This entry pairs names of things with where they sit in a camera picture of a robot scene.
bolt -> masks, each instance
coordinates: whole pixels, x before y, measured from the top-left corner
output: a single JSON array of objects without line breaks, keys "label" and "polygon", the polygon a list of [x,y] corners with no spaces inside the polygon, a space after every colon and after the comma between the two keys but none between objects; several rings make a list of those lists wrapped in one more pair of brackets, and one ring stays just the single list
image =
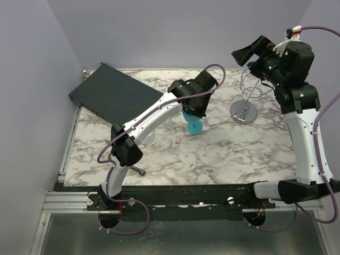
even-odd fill
[{"label": "bolt", "polygon": [[235,200],[234,200],[233,197],[228,197],[227,202],[228,202],[229,205],[233,205],[235,203]]},{"label": "bolt", "polygon": [[128,204],[129,204],[129,206],[133,206],[134,205],[134,198],[130,198],[129,199],[129,202],[128,202]]},{"label": "bolt", "polygon": [[93,202],[91,199],[88,199],[88,200],[86,201],[86,204],[87,204],[88,206],[92,206],[92,205],[94,204],[94,202]]}]

metal frame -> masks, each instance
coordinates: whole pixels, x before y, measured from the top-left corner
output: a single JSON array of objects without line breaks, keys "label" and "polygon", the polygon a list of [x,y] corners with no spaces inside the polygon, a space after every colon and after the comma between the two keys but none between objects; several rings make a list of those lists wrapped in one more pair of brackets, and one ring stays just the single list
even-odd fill
[{"label": "metal frame", "polygon": [[39,220],[38,229],[34,238],[33,247],[31,249],[31,255],[39,255],[43,249],[44,240],[48,228],[50,214],[42,213]]},{"label": "metal frame", "polygon": [[[84,79],[86,79],[92,72],[84,70]],[[63,183],[65,181],[66,171],[70,159],[70,151],[73,147],[75,133],[77,131],[77,126],[79,122],[79,117],[81,113],[81,106],[78,106],[75,111],[75,116],[73,120],[73,125],[71,127],[69,139],[65,148],[65,153],[63,156],[62,164],[59,170],[59,175],[57,181]],[[39,225],[37,228],[36,236],[33,242],[31,255],[41,254],[45,236],[48,229],[48,224],[51,214],[78,214],[78,213],[90,213],[90,214],[119,214],[119,211],[87,211],[87,192],[47,192],[45,196],[45,201],[41,210],[41,216],[39,220]],[[276,201],[276,208],[266,209],[266,211],[291,211],[295,210],[294,205],[287,205],[283,202]],[[301,205],[307,210],[313,210],[314,214],[318,218],[322,218],[324,215],[323,205],[321,200],[307,201],[301,203]],[[243,209],[243,212],[250,212],[257,209]],[[318,223],[320,230],[320,239],[323,241],[326,248],[327,254],[336,254],[334,247],[327,238],[328,233],[325,225]]]}]

white cable connector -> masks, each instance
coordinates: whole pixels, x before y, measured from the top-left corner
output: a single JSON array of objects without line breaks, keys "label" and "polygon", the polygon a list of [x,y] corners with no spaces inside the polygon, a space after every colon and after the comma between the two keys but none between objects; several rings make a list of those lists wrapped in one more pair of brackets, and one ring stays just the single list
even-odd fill
[{"label": "white cable connector", "polygon": [[293,35],[297,35],[297,34],[301,33],[301,30],[302,30],[302,26],[297,25],[296,27],[294,27],[294,28],[292,29]]}]

metal floor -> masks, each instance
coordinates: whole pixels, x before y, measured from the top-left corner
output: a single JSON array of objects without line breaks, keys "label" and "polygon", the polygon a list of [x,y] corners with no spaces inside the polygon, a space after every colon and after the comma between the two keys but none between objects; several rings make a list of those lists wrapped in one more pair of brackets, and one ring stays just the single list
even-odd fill
[{"label": "metal floor", "polygon": [[[294,212],[267,212],[267,228],[289,225]],[[226,220],[151,222],[133,236],[99,231],[96,214],[51,215],[41,254],[44,255],[322,255],[326,254],[318,225],[300,212],[290,231],[256,231],[245,222]],[[143,223],[120,223],[117,230],[136,230]]]}]

marble countertop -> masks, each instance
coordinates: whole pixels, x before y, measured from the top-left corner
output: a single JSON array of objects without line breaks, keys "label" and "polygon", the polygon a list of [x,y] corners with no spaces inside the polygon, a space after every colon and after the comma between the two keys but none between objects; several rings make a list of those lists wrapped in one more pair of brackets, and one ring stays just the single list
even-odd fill
[{"label": "marble countertop", "polygon": [[[221,71],[209,71],[216,79]],[[127,70],[124,73],[165,92],[176,79],[195,78],[199,70]],[[235,123],[230,105],[241,99],[234,81],[242,70],[227,70],[222,87],[211,97],[203,131],[190,135],[181,114],[173,117],[170,129],[156,129],[156,142],[141,146],[143,158],[136,167],[147,173],[128,171],[123,185],[234,184],[295,177],[295,154],[278,103],[270,93],[250,99],[259,113],[249,125]],[[247,85],[256,78],[247,78]],[[109,143],[111,125],[86,108],[81,109],[65,186],[96,186],[106,177],[109,164],[98,164],[97,155]]]}]

